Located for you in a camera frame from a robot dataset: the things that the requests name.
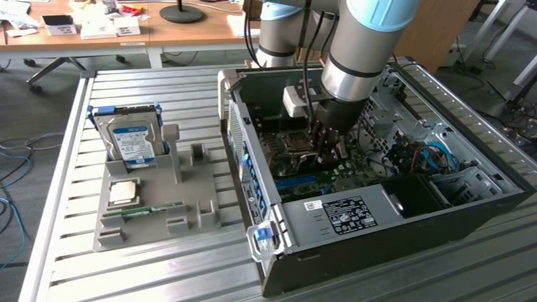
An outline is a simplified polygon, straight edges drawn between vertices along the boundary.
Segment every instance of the chair leg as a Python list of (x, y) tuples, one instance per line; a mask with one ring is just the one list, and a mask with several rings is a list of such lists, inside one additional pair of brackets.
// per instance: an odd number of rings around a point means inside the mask
[(39, 79), (41, 79), (52, 70), (60, 67), (66, 62), (66, 58), (56, 58), (33, 76), (27, 80), (27, 83), (32, 85)]
[(80, 62), (78, 62), (78, 60), (76, 60), (76, 58), (69, 57), (69, 58), (66, 58), (66, 59), (68, 59), (68, 61), (76, 66), (76, 68), (80, 69), (80, 71), (84, 71), (84, 70), (85, 70), (82, 64), (80, 64)]

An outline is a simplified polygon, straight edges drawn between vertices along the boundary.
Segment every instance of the chair wheel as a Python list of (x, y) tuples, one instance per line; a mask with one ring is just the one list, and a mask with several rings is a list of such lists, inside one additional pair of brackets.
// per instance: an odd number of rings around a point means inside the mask
[(43, 92), (43, 87), (31, 85), (31, 92), (35, 93), (35, 94), (41, 93)]
[(116, 61), (122, 63), (122, 64), (126, 63), (126, 59), (125, 59), (125, 57), (122, 55), (116, 56)]
[(35, 60), (24, 59), (24, 65), (28, 67), (35, 67), (37, 64), (35, 63)]

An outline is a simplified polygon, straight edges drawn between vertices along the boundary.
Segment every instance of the gray 3d-printed holder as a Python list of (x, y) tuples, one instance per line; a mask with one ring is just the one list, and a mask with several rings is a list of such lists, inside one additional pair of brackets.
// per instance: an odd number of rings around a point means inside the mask
[[(221, 226), (212, 166), (202, 144), (194, 143), (190, 151), (178, 152), (177, 125), (162, 126), (162, 140), (169, 144), (169, 153), (154, 158), (156, 167), (128, 171), (122, 160), (105, 163), (94, 228), (96, 252), (212, 231)], [(110, 187), (124, 181), (136, 183), (137, 195), (132, 202), (110, 206)], [(156, 209), (165, 204), (176, 205), (144, 216), (126, 218), (120, 214), (122, 210)]]

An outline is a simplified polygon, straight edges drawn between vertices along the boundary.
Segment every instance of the motherboard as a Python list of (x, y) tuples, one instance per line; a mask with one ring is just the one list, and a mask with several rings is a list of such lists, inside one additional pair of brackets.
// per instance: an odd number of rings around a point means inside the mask
[(306, 130), (261, 133), (260, 143), (282, 202), (364, 187), (384, 176), (350, 136), (341, 144), (342, 158), (322, 164), (310, 151)]

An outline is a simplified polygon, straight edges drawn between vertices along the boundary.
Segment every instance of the hard drive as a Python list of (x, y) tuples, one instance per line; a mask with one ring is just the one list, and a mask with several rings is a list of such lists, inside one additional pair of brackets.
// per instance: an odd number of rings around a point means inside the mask
[(122, 160), (128, 169), (156, 165), (154, 157), (166, 153), (160, 133), (160, 105), (89, 107), (88, 111), (108, 159)]

